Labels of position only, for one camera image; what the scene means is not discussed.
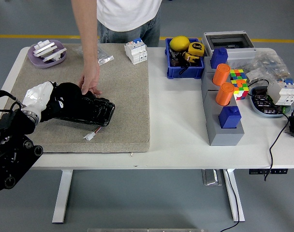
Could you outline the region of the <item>person's right hand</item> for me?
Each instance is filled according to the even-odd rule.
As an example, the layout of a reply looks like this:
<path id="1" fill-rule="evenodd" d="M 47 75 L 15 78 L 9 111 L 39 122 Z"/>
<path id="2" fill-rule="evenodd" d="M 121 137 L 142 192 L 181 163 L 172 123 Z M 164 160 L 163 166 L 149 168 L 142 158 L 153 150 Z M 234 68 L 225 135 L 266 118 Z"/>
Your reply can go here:
<path id="1" fill-rule="evenodd" d="M 98 82 L 100 78 L 99 64 L 92 62 L 85 62 L 78 81 L 78 86 L 81 88 L 82 94 L 87 94 L 90 91 L 92 94 L 100 96 L 102 92 L 98 89 Z"/>

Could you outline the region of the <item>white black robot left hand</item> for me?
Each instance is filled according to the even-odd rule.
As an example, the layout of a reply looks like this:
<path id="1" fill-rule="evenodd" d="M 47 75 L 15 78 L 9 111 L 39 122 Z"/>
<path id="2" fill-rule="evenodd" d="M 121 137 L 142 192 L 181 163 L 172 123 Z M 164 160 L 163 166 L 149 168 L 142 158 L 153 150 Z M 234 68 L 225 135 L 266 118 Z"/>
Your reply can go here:
<path id="1" fill-rule="evenodd" d="M 44 82 L 26 92 L 23 99 L 22 112 L 37 126 L 41 120 L 41 113 L 46 109 L 54 87 L 52 82 Z"/>

